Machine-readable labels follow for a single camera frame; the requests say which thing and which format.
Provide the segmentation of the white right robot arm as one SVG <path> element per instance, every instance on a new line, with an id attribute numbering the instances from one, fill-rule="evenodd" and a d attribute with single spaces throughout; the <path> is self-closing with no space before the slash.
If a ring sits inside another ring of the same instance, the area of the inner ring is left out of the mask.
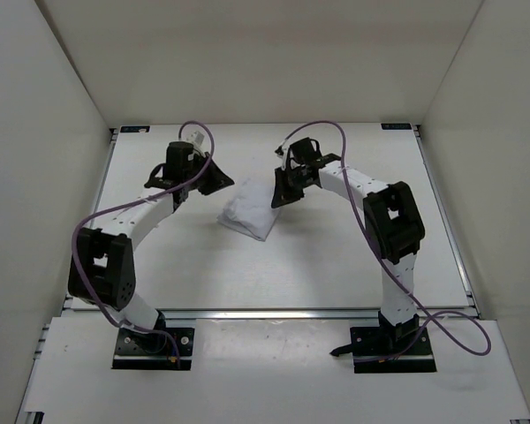
<path id="1" fill-rule="evenodd" d="M 363 214 L 362 228 L 375 258 L 382 264 L 382 305 L 378 313 L 378 342 L 388 353 L 399 353 L 419 328 L 413 300 L 413 270 L 425 237 L 410 186 L 388 184 L 344 166 L 340 156 L 324 155 L 318 140 L 305 138 L 275 150 L 281 165 L 275 169 L 272 208 L 281 208 L 304 197 L 317 186 L 348 200 Z"/>

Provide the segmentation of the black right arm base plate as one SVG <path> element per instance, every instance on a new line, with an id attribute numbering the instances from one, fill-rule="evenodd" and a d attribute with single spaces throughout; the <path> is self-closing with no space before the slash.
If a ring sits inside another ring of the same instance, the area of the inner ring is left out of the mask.
<path id="1" fill-rule="evenodd" d="M 407 336 L 396 343 L 378 327 L 351 327 L 355 374 L 411 374 L 437 371 L 435 356 L 424 329 L 418 337 Z"/>

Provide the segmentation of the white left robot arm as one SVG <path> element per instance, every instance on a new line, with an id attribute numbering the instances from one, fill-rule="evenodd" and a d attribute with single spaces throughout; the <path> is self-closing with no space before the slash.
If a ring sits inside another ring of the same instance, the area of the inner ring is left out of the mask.
<path id="1" fill-rule="evenodd" d="M 72 259 L 68 292 L 95 305 L 118 327 L 136 332 L 149 352 L 164 347 L 162 314 L 136 292 L 134 251 L 155 227 L 186 202 L 190 192 L 204 196 L 233 186 L 200 141 L 172 141 L 163 163 L 154 167 L 135 204 L 100 228 L 80 228 Z"/>

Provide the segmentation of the white skirt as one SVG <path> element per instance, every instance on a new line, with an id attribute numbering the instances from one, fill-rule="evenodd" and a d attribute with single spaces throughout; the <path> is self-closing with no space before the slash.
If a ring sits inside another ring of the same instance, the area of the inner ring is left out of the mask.
<path id="1" fill-rule="evenodd" d="M 265 242 L 280 210 L 272 208 L 274 184 L 261 178 L 247 178 L 225 203 L 217 222 L 249 238 Z"/>

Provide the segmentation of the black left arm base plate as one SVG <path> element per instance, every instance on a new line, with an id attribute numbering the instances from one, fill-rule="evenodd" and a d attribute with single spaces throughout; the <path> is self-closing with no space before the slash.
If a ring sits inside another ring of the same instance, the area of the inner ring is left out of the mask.
<path id="1" fill-rule="evenodd" d="M 120 329 L 111 367 L 116 370 L 190 371 L 195 328 L 167 327 L 165 331 L 176 342 L 178 352 L 165 336 Z"/>

